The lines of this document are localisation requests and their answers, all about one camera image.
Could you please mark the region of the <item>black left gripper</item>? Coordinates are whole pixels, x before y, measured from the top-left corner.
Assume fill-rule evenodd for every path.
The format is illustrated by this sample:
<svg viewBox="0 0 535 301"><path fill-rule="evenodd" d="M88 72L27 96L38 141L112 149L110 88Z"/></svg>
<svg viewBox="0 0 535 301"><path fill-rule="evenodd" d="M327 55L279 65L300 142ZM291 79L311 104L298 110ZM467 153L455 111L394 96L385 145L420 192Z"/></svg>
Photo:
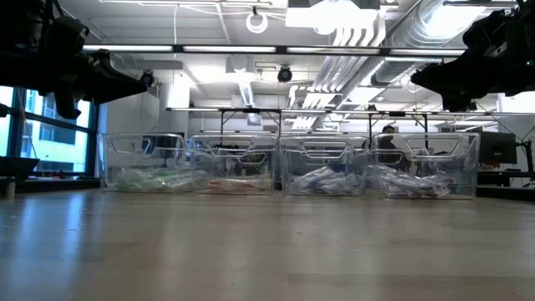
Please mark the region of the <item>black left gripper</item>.
<svg viewBox="0 0 535 301"><path fill-rule="evenodd" d="M76 120L81 114L75 106L80 100L103 104L147 91L144 81L114 69L110 52L99 49L92 54L67 55L55 51L43 54L46 86L43 94L53 93L57 113Z"/></svg>

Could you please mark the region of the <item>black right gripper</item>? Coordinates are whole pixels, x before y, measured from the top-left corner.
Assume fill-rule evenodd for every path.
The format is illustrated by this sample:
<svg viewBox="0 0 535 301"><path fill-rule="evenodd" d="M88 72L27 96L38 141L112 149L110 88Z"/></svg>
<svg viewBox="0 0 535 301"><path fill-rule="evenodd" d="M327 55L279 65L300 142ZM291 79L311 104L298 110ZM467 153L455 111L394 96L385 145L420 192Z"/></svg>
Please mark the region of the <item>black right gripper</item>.
<svg viewBox="0 0 535 301"><path fill-rule="evenodd" d="M487 94L505 93L503 75L508 56L458 58L449 63L427 64L410 76L413 84L441 95L450 112L471 110L471 102Z"/></svg>

